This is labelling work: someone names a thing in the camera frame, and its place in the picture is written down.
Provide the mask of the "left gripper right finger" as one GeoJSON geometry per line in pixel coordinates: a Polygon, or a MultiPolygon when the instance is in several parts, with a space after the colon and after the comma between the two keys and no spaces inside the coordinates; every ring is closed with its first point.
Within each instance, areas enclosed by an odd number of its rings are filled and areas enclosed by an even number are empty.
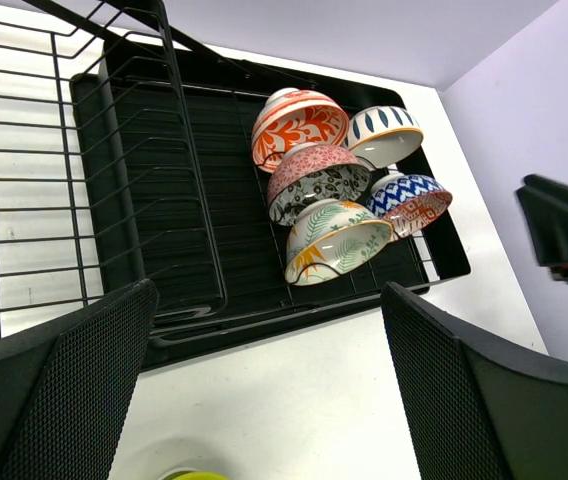
{"type": "Polygon", "coordinates": [[[381,306],[422,478],[568,479],[567,361],[396,283],[381,306]]]}

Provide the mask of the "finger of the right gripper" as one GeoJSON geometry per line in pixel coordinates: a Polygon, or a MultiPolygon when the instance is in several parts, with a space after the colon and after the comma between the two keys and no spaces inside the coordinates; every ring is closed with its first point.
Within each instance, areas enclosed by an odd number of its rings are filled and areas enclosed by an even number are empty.
{"type": "Polygon", "coordinates": [[[568,185],[529,174],[516,196],[538,265],[568,284],[568,185]]]}

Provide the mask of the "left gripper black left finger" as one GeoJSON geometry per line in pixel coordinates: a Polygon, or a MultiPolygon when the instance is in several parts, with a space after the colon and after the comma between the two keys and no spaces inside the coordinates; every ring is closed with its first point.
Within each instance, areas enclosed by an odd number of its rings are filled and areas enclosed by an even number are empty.
{"type": "Polygon", "coordinates": [[[105,479],[159,301],[144,279],[0,338],[0,479],[105,479]]]}

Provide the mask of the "green bowl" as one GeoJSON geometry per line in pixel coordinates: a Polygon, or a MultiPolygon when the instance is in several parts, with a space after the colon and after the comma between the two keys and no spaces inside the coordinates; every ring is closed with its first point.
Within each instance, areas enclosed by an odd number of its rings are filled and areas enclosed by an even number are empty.
{"type": "Polygon", "coordinates": [[[228,480],[228,478],[214,472],[176,470],[165,474],[162,480],[228,480]]]}

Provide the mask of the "orange blue geometric bowl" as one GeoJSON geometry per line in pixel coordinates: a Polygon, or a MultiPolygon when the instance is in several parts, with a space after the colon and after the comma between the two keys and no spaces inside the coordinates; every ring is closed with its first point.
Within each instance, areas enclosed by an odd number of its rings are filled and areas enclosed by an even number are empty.
{"type": "Polygon", "coordinates": [[[432,177],[390,170],[373,184],[365,206],[392,227],[390,242],[396,242],[433,223],[452,200],[452,193],[432,177]]]}

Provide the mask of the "white bowl pink rim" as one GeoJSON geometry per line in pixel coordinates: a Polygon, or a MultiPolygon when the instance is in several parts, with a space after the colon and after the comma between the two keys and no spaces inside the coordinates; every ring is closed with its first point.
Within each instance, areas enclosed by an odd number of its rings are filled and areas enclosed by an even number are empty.
{"type": "Polygon", "coordinates": [[[418,121],[404,108],[373,106],[351,118],[342,146],[377,170],[413,154],[423,138],[418,121]]]}

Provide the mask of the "leaf pattern white bowl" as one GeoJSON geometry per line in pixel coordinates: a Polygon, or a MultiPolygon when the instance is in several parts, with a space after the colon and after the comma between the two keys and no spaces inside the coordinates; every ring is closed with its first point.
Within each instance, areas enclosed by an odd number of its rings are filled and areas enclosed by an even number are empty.
{"type": "Polygon", "coordinates": [[[318,201],[298,215],[286,241],[285,280],[331,281],[370,261],[393,237],[392,226],[353,201],[318,201]]]}

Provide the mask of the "black leaf pattern bowl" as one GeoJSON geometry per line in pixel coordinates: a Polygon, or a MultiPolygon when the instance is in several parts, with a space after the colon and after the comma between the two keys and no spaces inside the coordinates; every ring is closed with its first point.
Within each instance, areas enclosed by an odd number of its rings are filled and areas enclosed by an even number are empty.
{"type": "Polygon", "coordinates": [[[369,166],[344,147],[300,144],[285,154],[268,182],[270,221],[291,226],[317,201],[355,201],[368,190],[371,177],[369,166]]]}

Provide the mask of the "orange floral bowl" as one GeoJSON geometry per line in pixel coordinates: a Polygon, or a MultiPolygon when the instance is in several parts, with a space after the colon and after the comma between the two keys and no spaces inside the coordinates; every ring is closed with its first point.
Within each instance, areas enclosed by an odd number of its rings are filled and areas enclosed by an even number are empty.
{"type": "Polygon", "coordinates": [[[315,90],[283,88],[269,96],[251,133],[254,165],[273,173],[283,156],[302,143],[340,145],[347,135],[348,114],[315,90]]]}

